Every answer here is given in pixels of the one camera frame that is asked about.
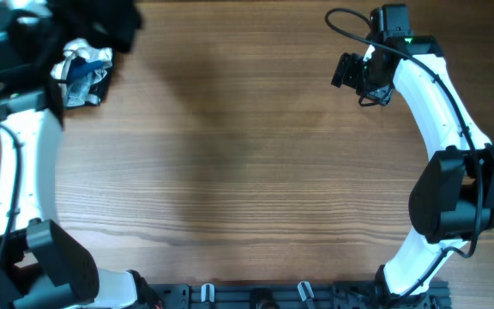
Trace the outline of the black t-shirt with logo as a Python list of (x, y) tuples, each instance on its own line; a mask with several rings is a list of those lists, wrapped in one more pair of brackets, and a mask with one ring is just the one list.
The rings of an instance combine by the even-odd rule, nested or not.
[(129, 53), (136, 32), (142, 28), (142, 15), (132, 0), (48, 1), (45, 6), (48, 14), (40, 16), (51, 17), (64, 26), (65, 45), (73, 39), (85, 39), (97, 49)]

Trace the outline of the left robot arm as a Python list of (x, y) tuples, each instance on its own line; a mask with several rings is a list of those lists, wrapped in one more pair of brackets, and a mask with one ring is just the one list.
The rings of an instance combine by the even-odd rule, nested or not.
[(62, 97), (0, 96), (0, 308), (161, 308), (133, 270), (97, 267), (58, 223), (55, 165)]

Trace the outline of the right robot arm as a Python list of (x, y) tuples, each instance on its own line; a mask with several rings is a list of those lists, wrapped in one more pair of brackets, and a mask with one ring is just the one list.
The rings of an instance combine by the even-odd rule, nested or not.
[(407, 303), (426, 294), (451, 256), (471, 258), (480, 235), (494, 228), (494, 145), (464, 107), (431, 37), (345, 53), (332, 83), (355, 89), (361, 106), (386, 105), (398, 92), (423, 138), (428, 164), (408, 199), (411, 230), (377, 273), (378, 301)]

